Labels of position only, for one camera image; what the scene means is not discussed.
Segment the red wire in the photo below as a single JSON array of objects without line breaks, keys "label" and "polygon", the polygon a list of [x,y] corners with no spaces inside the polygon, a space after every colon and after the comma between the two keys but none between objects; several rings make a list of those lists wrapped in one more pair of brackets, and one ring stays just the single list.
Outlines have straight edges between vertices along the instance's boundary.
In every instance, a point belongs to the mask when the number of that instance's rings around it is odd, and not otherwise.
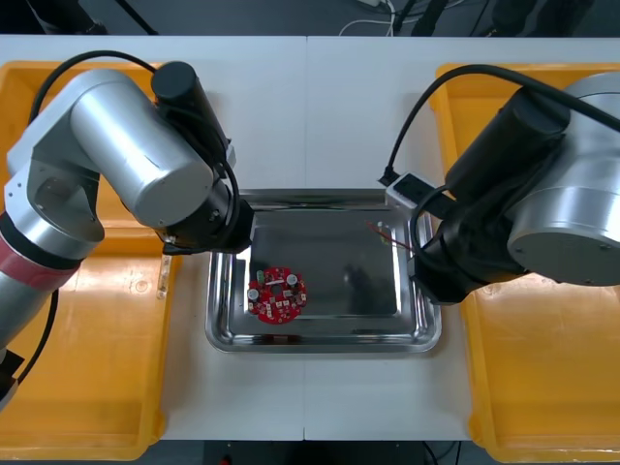
[{"label": "red wire", "polygon": [[399,240],[393,239],[391,237],[391,235],[389,235],[387,232],[381,231],[381,229],[379,227],[377,227],[376,225],[374,225],[372,222],[367,221],[366,222],[366,226],[370,229],[370,231],[372,231],[374,233],[377,233],[382,238],[388,240],[392,244],[400,245],[401,247],[404,247],[405,249],[407,249],[407,250],[409,250],[411,252],[412,248],[409,245],[407,245],[404,242],[401,242]]}]

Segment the round circuit board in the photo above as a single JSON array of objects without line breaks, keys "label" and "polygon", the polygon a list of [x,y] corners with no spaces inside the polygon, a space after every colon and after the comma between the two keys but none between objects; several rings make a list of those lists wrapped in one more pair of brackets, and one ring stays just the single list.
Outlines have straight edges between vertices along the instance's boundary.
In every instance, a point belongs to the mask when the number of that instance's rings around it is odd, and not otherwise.
[{"label": "round circuit board", "polygon": [[270,325],[289,323],[306,305],[306,286],[300,274],[289,268],[271,267],[258,271],[248,289],[248,309]]}]

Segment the white table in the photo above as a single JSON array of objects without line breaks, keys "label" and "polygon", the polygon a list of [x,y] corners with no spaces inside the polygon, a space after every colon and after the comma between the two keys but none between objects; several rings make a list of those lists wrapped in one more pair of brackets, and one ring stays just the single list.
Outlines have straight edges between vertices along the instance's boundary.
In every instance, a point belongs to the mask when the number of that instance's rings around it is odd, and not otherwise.
[{"label": "white table", "polygon": [[[5,36],[0,63],[57,60],[95,48],[187,60],[234,140],[242,187],[378,187],[406,113],[440,65],[614,61],[619,45],[617,39]],[[399,170],[441,180],[430,110],[399,157]],[[221,354],[204,336],[207,260],[187,259],[178,279],[162,400],[166,439],[467,437],[470,391],[456,308],[443,312],[438,346],[420,356]]]}]

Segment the metal tray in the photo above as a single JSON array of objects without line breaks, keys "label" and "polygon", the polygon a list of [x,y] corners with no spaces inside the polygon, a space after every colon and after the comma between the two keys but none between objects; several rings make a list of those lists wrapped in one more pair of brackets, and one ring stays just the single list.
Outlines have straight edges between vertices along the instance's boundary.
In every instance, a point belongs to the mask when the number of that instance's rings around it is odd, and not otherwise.
[{"label": "metal tray", "polygon": [[[206,337],[223,352],[278,354],[418,353],[441,334],[440,307],[407,276],[411,253],[385,244],[366,222],[382,221],[411,243],[410,220],[384,203],[384,190],[266,190],[242,193],[256,211],[251,248],[212,254]],[[432,234],[420,218],[419,237]],[[302,314],[261,323],[247,308],[251,276],[269,266],[301,273]]]}]

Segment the yellow bin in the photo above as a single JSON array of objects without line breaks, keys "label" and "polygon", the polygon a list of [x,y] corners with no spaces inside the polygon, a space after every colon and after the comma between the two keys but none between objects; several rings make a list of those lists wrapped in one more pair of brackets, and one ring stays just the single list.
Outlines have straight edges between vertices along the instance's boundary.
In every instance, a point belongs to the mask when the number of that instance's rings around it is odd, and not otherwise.
[{"label": "yellow bin", "polygon": [[[0,153],[26,127],[38,87],[58,63],[14,62],[0,68]],[[85,64],[56,82],[113,68],[150,92],[135,65]],[[6,162],[0,185],[8,180]],[[0,196],[0,211],[4,209]],[[60,292],[53,331],[38,363],[0,413],[0,459],[138,458],[163,433],[160,397],[177,260],[138,224],[105,181],[98,204],[106,239]],[[11,344],[26,359],[37,346],[47,307]]]},{"label": "yellow bin", "polygon": [[[505,66],[559,88],[620,71],[618,64]],[[466,76],[437,92],[431,105],[446,171],[515,90]],[[463,302],[476,443],[503,462],[620,460],[619,296],[620,288],[529,275]]]}]

